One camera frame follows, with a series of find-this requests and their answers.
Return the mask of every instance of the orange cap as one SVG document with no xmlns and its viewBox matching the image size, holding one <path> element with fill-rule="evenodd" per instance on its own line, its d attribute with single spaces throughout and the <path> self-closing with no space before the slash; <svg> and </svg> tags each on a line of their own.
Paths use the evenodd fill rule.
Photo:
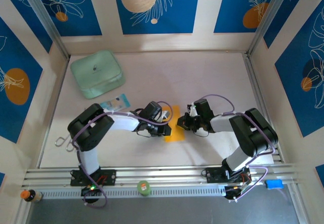
<svg viewBox="0 0 324 224">
<path fill-rule="evenodd" d="M 28 190 L 24 190 L 24 191 L 21 192 L 21 194 L 20 194 L 20 197 L 21 197 L 22 199 L 27 199 L 29 196 L 30 196 L 30 191 L 28 191 Z"/>
</svg>

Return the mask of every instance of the gray floor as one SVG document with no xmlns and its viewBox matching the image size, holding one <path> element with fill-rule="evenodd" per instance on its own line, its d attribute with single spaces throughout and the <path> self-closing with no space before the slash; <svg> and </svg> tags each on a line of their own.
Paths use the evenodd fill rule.
<svg viewBox="0 0 324 224">
<path fill-rule="evenodd" d="M 281 192 L 257 186 L 239 200 L 224 197 L 110 199 L 105 209 L 91 209 L 82 200 L 42 200 L 33 204 L 27 223 L 202 224 L 299 223 L 288 188 Z"/>
</svg>

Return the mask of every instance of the green bottle cap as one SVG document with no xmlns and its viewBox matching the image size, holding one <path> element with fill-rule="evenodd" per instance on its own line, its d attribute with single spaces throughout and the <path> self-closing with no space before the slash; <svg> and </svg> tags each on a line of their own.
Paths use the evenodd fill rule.
<svg viewBox="0 0 324 224">
<path fill-rule="evenodd" d="M 148 196 L 151 193 L 150 184 L 147 181 L 140 181 L 137 184 L 137 190 L 143 196 Z"/>
</svg>

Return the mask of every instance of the white table surface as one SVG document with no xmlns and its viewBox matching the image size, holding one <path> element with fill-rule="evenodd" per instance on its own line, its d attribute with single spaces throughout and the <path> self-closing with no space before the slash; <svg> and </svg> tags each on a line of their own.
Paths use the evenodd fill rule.
<svg viewBox="0 0 324 224">
<path fill-rule="evenodd" d="M 72 56 L 70 64 L 83 56 Z M 68 68 L 44 147 L 41 168 L 76 167 L 75 152 L 56 147 L 59 136 L 68 135 L 67 126 L 85 108 L 125 93 L 131 107 L 145 107 L 150 101 L 164 100 L 179 105 L 181 115 L 187 104 L 207 94 L 221 94 L 230 99 L 236 111 L 257 107 L 241 53 L 160 52 L 116 54 L 126 83 L 97 98 L 85 99 Z M 210 97 L 214 114 L 230 110 L 222 99 Z M 221 164 L 237 147 L 234 133 L 210 134 L 206 138 L 185 132 L 185 140 L 165 142 L 163 138 L 145 138 L 128 131 L 110 131 L 98 145 L 102 167 L 180 166 Z M 273 163 L 272 156 L 263 156 L 256 164 Z"/>
</svg>

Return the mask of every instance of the white wall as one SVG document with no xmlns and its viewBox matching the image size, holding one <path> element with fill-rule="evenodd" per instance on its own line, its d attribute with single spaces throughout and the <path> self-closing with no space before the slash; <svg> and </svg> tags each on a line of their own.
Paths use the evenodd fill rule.
<svg viewBox="0 0 324 224">
<path fill-rule="evenodd" d="M 198 0 L 193 34 L 123 35 L 116 0 L 91 0 L 102 36 L 64 37 L 70 54 L 87 54 L 101 49 L 114 52 L 161 50 L 246 51 L 254 33 L 214 34 L 222 0 Z"/>
<path fill-rule="evenodd" d="M 315 172 L 315 166 L 324 163 L 324 128 L 302 137 L 274 64 L 320 1 L 300 0 L 269 50 L 262 41 L 252 55 L 252 63 L 284 157 L 287 162 L 296 163 L 300 170 L 299 187 L 309 218 L 316 224 L 324 220 L 324 188 Z"/>
<path fill-rule="evenodd" d="M 43 68 L 17 144 L 0 137 L 0 172 L 6 174 L 0 192 L 0 223 L 8 224 L 13 223 L 18 210 L 26 169 L 35 167 L 66 61 L 55 45 L 50 54 L 45 51 L 10 0 L 0 3 L 1 18 Z"/>
</svg>

